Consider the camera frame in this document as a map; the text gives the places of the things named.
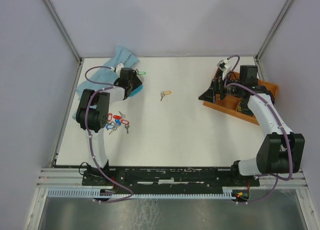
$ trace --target white wall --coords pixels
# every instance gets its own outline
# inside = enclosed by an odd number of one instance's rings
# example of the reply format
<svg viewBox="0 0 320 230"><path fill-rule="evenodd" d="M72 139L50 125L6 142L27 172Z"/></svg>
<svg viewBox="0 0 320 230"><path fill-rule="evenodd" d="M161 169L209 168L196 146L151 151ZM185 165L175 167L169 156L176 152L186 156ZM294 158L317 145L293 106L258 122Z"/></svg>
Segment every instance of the white wall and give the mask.
<svg viewBox="0 0 320 230"><path fill-rule="evenodd" d="M81 57L255 55L286 0L51 0Z"/></svg>
<svg viewBox="0 0 320 230"><path fill-rule="evenodd" d="M296 0L262 59L279 84L276 108L305 137L302 168L320 213L320 5Z"/></svg>
<svg viewBox="0 0 320 230"><path fill-rule="evenodd" d="M0 0L0 229L19 230L61 129L77 63L41 0Z"/></svg>

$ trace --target white table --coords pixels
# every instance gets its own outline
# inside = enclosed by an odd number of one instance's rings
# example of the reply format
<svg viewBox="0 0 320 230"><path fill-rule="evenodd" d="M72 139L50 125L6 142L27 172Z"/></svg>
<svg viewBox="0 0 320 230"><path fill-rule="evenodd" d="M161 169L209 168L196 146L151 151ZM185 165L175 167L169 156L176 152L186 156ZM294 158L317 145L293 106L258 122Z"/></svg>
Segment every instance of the white table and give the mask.
<svg viewBox="0 0 320 230"><path fill-rule="evenodd" d="M203 106L198 96L206 91L223 57L142 57L134 67L145 71L143 90L109 106L121 111L130 122L129 134L123 125L104 142L111 166L231 166L236 160L253 158L265 138L252 123ZM108 58L86 58L78 83L93 66ZM254 65L242 57L240 65ZM160 101L161 91L172 91ZM57 165L77 166L90 158L85 131L72 118L79 104L74 95Z"/></svg>

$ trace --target wooden box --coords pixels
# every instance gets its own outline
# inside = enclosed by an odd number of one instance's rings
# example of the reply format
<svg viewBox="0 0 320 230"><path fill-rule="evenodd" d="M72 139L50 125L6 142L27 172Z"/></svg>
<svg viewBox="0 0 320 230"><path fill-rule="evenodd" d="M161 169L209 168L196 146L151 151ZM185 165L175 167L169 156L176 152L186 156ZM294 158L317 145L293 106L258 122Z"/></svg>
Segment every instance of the wooden box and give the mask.
<svg viewBox="0 0 320 230"><path fill-rule="evenodd" d="M235 75L237 78L239 78L239 73L235 72ZM263 81L260 80L258 81L258 85L259 86L265 86L269 91L272 92L274 99L277 99L277 93L278 93L278 85L267 82L267 81ZM218 110L220 112L223 112L225 114L229 114L231 116L234 116L236 118L245 120L247 122L253 123L253 124L257 124L259 125L256 117L244 114L242 112L237 111L238 108L238 104L240 102L240 98L239 97L235 97L235 96L231 96L231 95L227 95L222 101L220 100L220 95L217 94L216 98L215 98L215 103L211 103L208 101L204 101L203 105L215 110Z"/></svg>

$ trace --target blue towel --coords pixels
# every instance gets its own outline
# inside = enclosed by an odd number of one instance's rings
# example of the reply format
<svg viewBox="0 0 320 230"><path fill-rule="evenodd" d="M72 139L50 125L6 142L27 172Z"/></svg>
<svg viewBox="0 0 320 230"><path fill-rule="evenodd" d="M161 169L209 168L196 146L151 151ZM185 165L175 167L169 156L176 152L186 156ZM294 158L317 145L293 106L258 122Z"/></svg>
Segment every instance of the blue towel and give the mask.
<svg viewBox="0 0 320 230"><path fill-rule="evenodd" d="M139 59L132 52L128 51L123 46L117 46L115 48L115 56L107 61L103 66L115 68L118 64L123 63L125 68L131 68L137 62L139 62ZM115 80L117 80L118 77L119 76L114 71L111 71L107 68L100 68L92 75L92 77L90 77L90 80L100 83L114 84ZM75 89L75 92L79 95L80 99L85 89L92 89L96 91L104 87L107 86L102 84L95 84L86 80ZM143 86L140 85L137 89L131 92L129 97L133 97L134 95L136 95L138 92L140 92L140 90L142 90L142 88ZM72 116L74 119L76 119L76 113L77 112L75 112Z"/></svg>

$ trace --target red key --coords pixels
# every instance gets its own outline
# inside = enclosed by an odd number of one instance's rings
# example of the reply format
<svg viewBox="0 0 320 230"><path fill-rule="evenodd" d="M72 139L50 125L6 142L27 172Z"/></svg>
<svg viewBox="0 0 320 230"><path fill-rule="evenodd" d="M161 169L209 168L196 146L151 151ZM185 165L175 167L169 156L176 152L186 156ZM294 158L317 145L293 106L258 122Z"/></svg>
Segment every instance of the red key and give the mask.
<svg viewBox="0 0 320 230"><path fill-rule="evenodd" d="M128 125L129 124L129 121L125 120L125 119L121 119L120 121L122 124L124 125Z"/></svg>
<svg viewBox="0 0 320 230"><path fill-rule="evenodd" d="M118 119L118 120L120 120L120 119L121 119L121 116L113 115L113 118L114 118L114 119Z"/></svg>
<svg viewBox="0 0 320 230"><path fill-rule="evenodd" d="M108 114L108 121L111 122L112 121L112 113Z"/></svg>

